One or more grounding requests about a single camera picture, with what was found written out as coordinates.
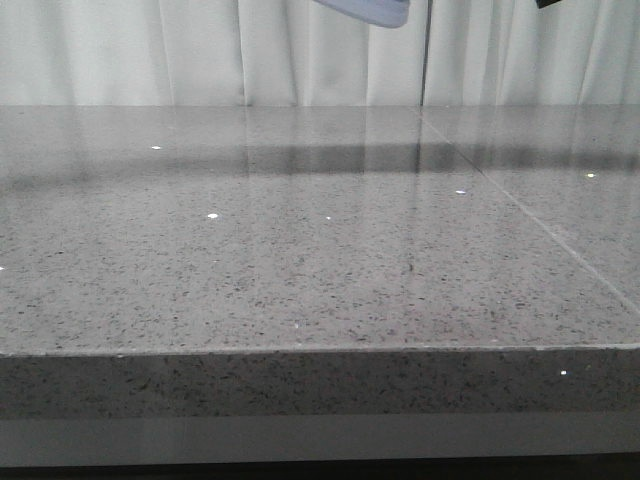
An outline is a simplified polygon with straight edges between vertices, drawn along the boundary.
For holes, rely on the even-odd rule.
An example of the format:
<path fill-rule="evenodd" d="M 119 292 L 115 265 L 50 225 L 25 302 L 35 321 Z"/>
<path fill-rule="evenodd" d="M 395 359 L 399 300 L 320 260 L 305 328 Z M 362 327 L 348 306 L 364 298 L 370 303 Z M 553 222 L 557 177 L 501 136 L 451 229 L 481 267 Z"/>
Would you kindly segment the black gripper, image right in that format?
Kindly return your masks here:
<path fill-rule="evenodd" d="M 535 0 L 535 3 L 538 9 L 543 9 L 560 1 L 561 0 Z"/>

